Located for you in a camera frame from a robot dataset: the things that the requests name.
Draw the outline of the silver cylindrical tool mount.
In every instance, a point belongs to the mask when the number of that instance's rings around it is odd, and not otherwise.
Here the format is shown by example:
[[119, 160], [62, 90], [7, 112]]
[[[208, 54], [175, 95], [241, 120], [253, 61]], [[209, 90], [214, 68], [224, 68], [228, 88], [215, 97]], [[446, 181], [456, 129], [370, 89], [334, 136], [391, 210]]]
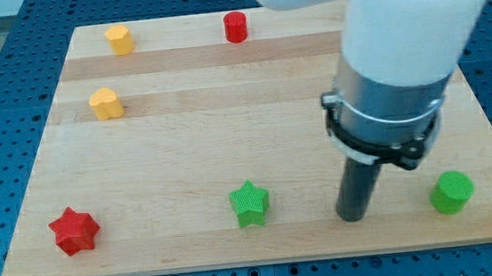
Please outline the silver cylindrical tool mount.
[[327, 133], [350, 159], [414, 170], [440, 132], [449, 78], [421, 85], [387, 85], [338, 61], [333, 89], [321, 95]]

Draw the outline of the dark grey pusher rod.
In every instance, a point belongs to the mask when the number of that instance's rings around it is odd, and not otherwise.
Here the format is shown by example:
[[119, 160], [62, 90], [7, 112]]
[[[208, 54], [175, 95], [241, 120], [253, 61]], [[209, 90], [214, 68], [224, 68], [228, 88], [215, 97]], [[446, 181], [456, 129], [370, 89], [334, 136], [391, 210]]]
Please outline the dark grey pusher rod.
[[367, 165], [348, 158], [336, 201], [336, 213], [345, 222], [365, 217], [369, 200], [381, 170], [380, 164]]

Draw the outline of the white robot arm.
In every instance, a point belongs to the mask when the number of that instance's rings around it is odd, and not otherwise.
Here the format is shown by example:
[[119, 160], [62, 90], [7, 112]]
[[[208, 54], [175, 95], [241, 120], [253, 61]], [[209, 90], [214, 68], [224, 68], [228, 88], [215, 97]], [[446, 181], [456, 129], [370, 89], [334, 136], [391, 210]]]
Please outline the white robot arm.
[[[256, 0], [273, 11], [331, 0]], [[413, 170], [440, 132], [445, 87], [486, 0], [346, 0], [332, 90], [320, 104], [345, 154], [336, 201], [363, 218], [380, 168]]]

